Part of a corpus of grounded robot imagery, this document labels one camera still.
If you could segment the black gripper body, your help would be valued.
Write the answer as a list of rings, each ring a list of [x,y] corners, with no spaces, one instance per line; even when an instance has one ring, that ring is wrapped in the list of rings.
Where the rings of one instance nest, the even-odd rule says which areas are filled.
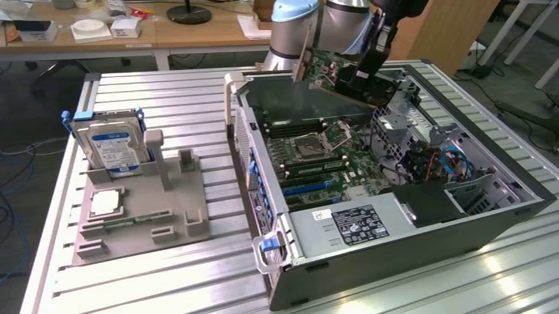
[[[417,17],[428,0],[370,0],[370,4],[384,13],[384,23],[396,24],[402,18]]]

